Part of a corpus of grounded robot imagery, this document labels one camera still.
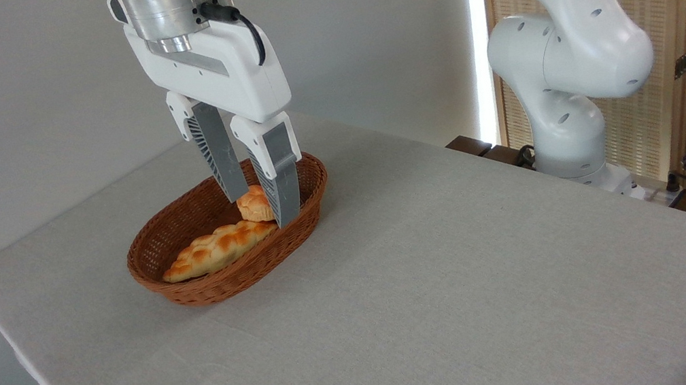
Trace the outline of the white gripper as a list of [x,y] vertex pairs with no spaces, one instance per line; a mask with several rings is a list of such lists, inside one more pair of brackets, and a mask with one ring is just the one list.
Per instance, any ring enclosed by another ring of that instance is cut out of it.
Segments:
[[302,153],[284,111],[291,88],[271,41],[260,27],[255,30],[265,51],[263,64],[252,31],[236,22],[213,22],[190,35],[191,50],[165,55],[154,54],[132,26],[123,27],[145,73],[155,85],[170,90],[165,98],[178,130],[200,150],[231,202],[249,187],[218,109],[235,115],[230,127],[249,153],[283,228],[300,212],[296,164]]

